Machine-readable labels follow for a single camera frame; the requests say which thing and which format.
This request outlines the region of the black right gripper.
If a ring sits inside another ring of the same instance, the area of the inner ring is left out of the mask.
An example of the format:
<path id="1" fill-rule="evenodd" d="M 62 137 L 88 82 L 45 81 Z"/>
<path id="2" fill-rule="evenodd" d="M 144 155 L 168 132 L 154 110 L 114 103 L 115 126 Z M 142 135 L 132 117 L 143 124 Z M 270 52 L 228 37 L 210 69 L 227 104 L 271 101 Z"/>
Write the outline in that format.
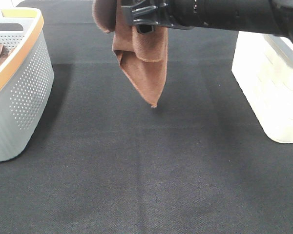
<path id="1" fill-rule="evenodd" d="M 183 26 L 173 15 L 171 0 L 122 0 L 121 10 L 126 24 L 136 27 L 139 34 L 152 33 L 156 27 L 192 29 Z"/>

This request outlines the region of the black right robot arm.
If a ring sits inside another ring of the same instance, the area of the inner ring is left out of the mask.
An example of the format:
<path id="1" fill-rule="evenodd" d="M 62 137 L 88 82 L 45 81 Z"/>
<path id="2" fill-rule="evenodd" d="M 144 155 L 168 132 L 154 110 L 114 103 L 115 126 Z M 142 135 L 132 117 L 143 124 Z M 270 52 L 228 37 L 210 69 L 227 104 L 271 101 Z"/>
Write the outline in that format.
<path id="1" fill-rule="evenodd" d="M 293 0 L 123 0 L 121 10 L 142 34 L 156 26 L 203 27 L 276 35 L 293 44 Z"/>

